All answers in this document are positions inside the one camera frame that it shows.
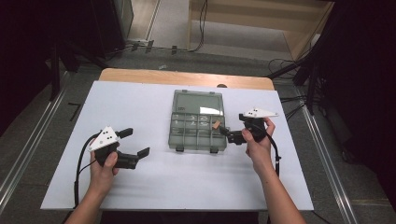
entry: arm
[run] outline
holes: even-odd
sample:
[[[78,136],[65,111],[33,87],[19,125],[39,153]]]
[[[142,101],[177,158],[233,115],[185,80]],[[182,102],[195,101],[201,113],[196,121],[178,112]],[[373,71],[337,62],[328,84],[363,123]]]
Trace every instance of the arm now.
[[[274,123],[264,119],[267,132],[272,135]],[[247,154],[253,161],[253,168],[262,182],[265,201],[267,202],[269,216],[273,223],[305,223],[293,200],[289,196],[271,162],[271,143],[265,137],[257,143],[251,133],[244,129],[242,135],[247,141]]]
[[[99,207],[113,185],[114,175],[119,172],[119,169],[113,168],[117,158],[117,153],[112,152],[103,167],[98,162],[91,165],[91,182],[87,193],[65,223],[94,223]]]

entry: white plastic part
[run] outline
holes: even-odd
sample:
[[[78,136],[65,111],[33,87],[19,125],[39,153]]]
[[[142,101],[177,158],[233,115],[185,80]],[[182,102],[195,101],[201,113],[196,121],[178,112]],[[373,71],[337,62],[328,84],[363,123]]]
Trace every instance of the white plastic part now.
[[[110,126],[106,126],[90,145],[89,151],[95,151],[119,141],[116,133]]]
[[[270,118],[270,117],[277,117],[279,116],[277,113],[275,112],[271,112],[268,110],[263,110],[263,109],[259,109],[256,107],[253,107],[252,109],[250,109],[249,111],[244,113],[244,116],[247,118]]]

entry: wooden tabletop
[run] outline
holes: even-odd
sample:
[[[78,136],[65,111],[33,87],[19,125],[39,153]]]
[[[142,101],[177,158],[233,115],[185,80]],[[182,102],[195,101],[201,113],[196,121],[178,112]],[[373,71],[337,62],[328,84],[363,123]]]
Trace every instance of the wooden tabletop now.
[[[267,77],[240,77],[143,69],[107,68],[102,71],[99,80],[207,87],[217,87],[222,84],[228,88],[236,89],[274,90],[272,80]]]

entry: person's right hand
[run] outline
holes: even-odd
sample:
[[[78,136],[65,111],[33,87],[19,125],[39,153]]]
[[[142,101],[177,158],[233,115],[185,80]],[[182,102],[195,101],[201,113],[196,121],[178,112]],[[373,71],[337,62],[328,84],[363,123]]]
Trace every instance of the person's right hand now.
[[[275,124],[268,118],[264,118],[264,122],[267,125],[267,133],[272,136]],[[248,129],[242,130],[242,136],[247,141],[247,155],[252,159],[256,173],[262,176],[265,169],[274,169],[271,162],[271,142],[268,137],[265,136],[257,143]]]

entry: small brown object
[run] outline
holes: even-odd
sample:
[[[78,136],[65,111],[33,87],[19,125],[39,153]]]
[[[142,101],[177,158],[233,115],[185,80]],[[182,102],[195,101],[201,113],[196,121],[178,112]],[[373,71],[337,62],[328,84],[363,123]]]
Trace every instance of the small brown object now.
[[[216,130],[220,126],[221,122],[219,120],[216,120],[216,122],[212,125],[212,128]]]

